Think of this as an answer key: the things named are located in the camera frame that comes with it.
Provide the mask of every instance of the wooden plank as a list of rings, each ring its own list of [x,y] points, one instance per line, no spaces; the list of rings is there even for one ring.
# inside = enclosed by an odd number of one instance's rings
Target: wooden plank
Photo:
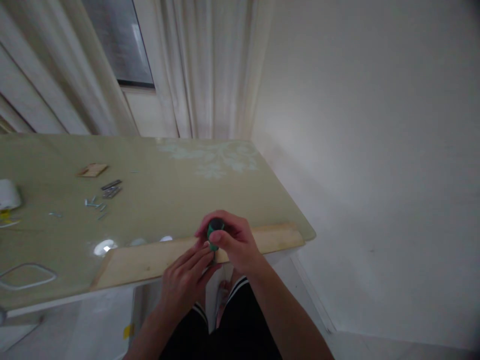
[[[258,249],[262,254],[295,248],[305,244],[297,225],[261,226],[252,229]],[[197,241],[186,237],[172,241],[155,242],[134,247],[122,247],[107,252],[90,291],[135,283],[162,276],[164,270]],[[216,252],[218,263],[229,258],[222,249]]]

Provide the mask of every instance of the black shorts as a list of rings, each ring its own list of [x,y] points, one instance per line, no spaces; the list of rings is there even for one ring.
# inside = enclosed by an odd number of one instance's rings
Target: black shorts
[[[160,355],[166,359],[281,359],[246,277],[233,286],[220,325],[211,334],[204,310],[195,304]]]

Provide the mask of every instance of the hand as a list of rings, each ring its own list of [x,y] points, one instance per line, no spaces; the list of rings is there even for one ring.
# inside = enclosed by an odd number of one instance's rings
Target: hand
[[[209,222],[214,218],[223,220],[225,230],[212,232],[210,242],[226,251],[231,263],[240,273],[249,276],[257,271],[266,260],[257,248],[247,219],[217,210],[203,218],[195,236],[200,238],[200,242],[206,241]]]
[[[197,242],[163,272],[160,302],[155,311],[173,328],[190,311],[215,271],[222,267],[214,265],[202,275],[214,258],[209,247],[202,245]]]

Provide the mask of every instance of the yellow sticker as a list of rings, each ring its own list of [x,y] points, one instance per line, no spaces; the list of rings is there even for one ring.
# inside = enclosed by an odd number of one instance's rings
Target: yellow sticker
[[[0,211],[0,220],[6,220],[10,218],[10,209]]]
[[[135,334],[135,324],[131,323],[123,329],[123,340],[132,337]]]

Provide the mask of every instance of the finger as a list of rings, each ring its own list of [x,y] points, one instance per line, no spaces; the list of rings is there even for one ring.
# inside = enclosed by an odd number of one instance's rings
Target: finger
[[[195,245],[185,251],[182,255],[178,257],[168,268],[169,269],[176,269],[183,264],[185,264],[195,253],[197,250],[195,249]]]
[[[227,253],[232,251],[238,245],[238,241],[231,237],[228,232],[223,230],[212,232],[210,234],[210,242],[217,245],[220,249],[225,250]]]
[[[212,278],[213,274],[222,267],[222,264],[216,264],[214,266],[211,266],[205,273],[202,275],[200,280],[198,281],[198,287],[200,289],[204,288],[207,286],[207,283],[209,280]]]
[[[207,233],[207,229],[209,228],[209,223],[214,218],[220,218],[223,220],[224,223],[230,225],[231,227],[235,228],[236,230],[240,230],[241,224],[241,217],[233,215],[225,210],[217,210],[214,212],[209,213],[206,215],[200,223],[200,227],[195,233],[196,237],[200,237],[203,234]]]
[[[207,238],[205,236],[201,236],[196,240],[195,245],[193,245],[193,247],[198,251],[204,247],[204,243],[206,241],[207,241]]]
[[[192,267],[191,273],[195,282],[197,282],[202,277],[202,272],[204,269],[212,262],[214,259],[214,253],[210,252],[207,255],[203,256],[198,262]]]
[[[195,264],[197,264],[201,258],[203,258],[205,255],[208,255],[209,253],[212,252],[212,250],[210,250],[210,248],[208,247],[208,244],[205,243],[204,244],[205,247],[203,247],[201,250],[198,250],[190,259],[188,259],[187,262],[185,262],[184,265],[182,265],[182,267],[185,269],[185,270],[190,270],[192,269]]]

